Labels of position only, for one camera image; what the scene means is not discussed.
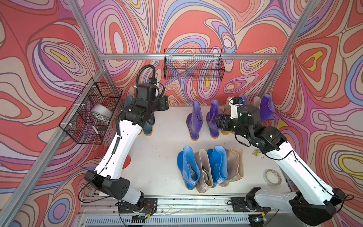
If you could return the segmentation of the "teal rain boot yellow sole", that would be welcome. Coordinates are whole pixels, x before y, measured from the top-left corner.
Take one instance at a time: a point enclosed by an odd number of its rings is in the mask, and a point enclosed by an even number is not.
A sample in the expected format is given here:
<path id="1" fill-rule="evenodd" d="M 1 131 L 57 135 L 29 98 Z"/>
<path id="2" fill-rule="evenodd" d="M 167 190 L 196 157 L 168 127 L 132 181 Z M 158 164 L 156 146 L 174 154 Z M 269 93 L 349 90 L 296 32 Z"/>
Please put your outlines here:
<path id="1" fill-rule="evenodd" d="M 132 104 L 134 97 L 132 95 L 127 96 L 125 103 L 124 103 L 124 109 L 129 106 L 130 104 Z"/>

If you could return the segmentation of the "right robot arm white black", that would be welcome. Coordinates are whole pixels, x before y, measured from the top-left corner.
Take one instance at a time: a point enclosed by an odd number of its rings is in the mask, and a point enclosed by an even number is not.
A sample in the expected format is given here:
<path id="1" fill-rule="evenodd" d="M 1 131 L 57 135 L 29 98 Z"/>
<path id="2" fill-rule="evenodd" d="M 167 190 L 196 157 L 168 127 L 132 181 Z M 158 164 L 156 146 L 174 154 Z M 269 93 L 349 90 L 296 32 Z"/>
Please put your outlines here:
<path id="1" fill-rule="evenodd" d="M 353 195 L 332 188 L 318 177 L 279 129 L 264 126 L 258 108 L 233 104 L 230 115 L 219 114 L 215 116 L 215 121 L 219 129 L 231 131 L 236 137 L 244 137 L 265 157 L 275 161 L 298 188 L 293 193 L 274 193 L 254 187 L 245 197 L 246 208 L 287 211 L 303 223 L 315 227 L 332 219 L 340 211 L 336 209 L 337 205 L 354 199 Z"/>

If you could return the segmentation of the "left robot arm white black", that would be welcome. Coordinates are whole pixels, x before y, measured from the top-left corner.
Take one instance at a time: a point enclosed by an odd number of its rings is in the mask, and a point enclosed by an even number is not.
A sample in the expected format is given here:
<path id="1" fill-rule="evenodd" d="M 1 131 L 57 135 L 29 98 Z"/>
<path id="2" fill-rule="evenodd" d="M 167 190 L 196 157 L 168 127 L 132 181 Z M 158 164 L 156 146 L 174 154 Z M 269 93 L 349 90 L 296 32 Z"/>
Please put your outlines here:
<path id="1" fill-rule="evenodd" d="M 143 205 L 143 193 L 130 186 L 123 178 L 122 169 L 129 151 L 145 124 L 154 120 L 156 111 L 169 108 L 164 89 L 159 82 L 142 83 L 136 86 L 136 96 L 116 117 L 116 134 L 98 166 L 87 171 L 88 185 L 115 199 L 131 205 Z"/>

